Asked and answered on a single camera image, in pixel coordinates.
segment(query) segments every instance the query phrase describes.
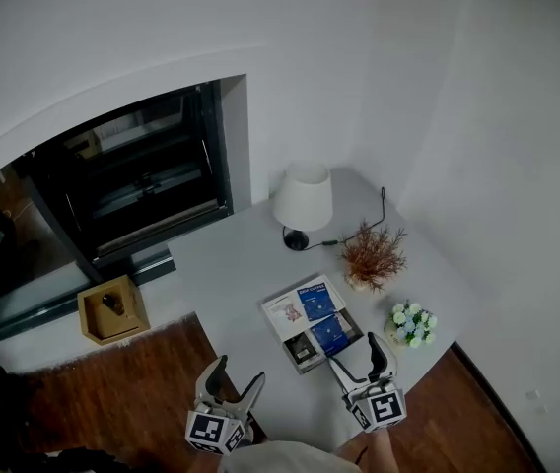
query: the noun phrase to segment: baseboard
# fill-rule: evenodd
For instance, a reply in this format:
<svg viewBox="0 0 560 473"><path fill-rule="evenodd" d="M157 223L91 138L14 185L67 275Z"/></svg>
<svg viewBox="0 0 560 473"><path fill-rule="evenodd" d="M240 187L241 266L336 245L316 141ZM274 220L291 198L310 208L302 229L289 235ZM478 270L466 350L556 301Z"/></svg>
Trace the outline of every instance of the baseboard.
<svg viewBox="0 0 560 473"><path fill-rule="evenodd" d="M517 424L517 421L512 416L508 408L506 408L506 405L504 405L504 402L497 395L492 385L490 385L490 383L488 382L488 380L486 380L486 378L481 373L479 368L475 365L475 363L471 360L471 358L463 351L463 349L460 347L460 345L457 342L451 345L451 350L455 353L457 358L464 364L464 366L466 367L468 372L472 375L472 377L475 379L477 384L486 393L488 399L490 399L492 404L495 405L495 408L499 412L499 415L501 415L504 421L506 421L506 424L508 424L512 432L515 434L515 436L521 443L522 447L525 450L525 453L529 456L530 460L534 464L536 471L539 471L540 473L545 473L545 467L543 466L543 463L538 457L536 450L534 450L534 447L529 442L529 439L527 439L527 437L525 436L524 431L521 429L519 424Z"/></svg>

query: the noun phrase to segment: wooden tissue box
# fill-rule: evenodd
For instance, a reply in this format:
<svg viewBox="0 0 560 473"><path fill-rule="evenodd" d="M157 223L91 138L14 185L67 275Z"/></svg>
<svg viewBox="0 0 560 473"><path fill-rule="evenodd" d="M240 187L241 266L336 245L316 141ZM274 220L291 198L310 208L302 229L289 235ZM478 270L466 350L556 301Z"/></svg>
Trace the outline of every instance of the wooden tissue box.
<svg viewBox="0 0 560 473"><path fill-rule="evenodd" d="M122 315L103 304L110 295L123 310ZM78 294L81 330L99 345L117 342L150 329L140 290L126 275L104 282Z"/></svg>

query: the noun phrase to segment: dried plant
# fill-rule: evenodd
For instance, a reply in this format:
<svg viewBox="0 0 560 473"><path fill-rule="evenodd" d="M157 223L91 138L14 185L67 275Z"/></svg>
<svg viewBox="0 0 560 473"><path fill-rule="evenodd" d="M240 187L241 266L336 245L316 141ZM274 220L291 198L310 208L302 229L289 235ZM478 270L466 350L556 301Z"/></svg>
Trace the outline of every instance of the dried plant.
<svg viewBox="0 0 560 473"><path fill-rule="evenodd" d="M407 233L403 228L395 235L385 226L372 231L363 221L359 231L342 242L341 258L348 262L348 278L366 284L372 292L382 290L384 280L407 266L400 244Z"/></svg>

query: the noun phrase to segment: window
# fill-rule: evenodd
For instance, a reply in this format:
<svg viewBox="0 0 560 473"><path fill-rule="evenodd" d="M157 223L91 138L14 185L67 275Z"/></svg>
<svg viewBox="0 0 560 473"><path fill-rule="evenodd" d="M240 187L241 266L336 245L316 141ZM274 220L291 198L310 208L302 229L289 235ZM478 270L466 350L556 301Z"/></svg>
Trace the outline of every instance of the window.
<svg viewBox="0 0 560 473"><path fill-rule="evenodd" d="M134 103L0 170L0 340L97 283L174 271L166 240L231 214L218 92Z"/></svg>

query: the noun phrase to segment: black cable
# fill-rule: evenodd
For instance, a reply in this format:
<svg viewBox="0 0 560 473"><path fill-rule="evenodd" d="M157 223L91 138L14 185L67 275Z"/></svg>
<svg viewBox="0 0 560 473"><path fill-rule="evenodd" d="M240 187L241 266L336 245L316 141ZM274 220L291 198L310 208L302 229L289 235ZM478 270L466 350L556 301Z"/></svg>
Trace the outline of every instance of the black cable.
<svg viewBox="0 0 560 473"><path fill-rule="evenodd" d="M378 226L384 220L385 220L385 188L382 187L381 188L381 219L380 220L378 220L375 223L369 225L368 227L360 230L359 232L353 234L352 236L349 236L348 238L343 238L341 240L324 240L324 241L321 241L320 243L316 243L315 245L311 245L309 247L306 247L306 248L302 249L301 252L304 252L305 250L311 250L312 248L316 248L316 247L320 247L320 246L332 247L332 246L338 245L339 243L344 243L348 240L351 240L352 238L357 237L361 233L368 232L372 228ZM284 240L284 232L285 232L286 229L287 229L286 226L282 227L282 239L283 240Z"/></svg>

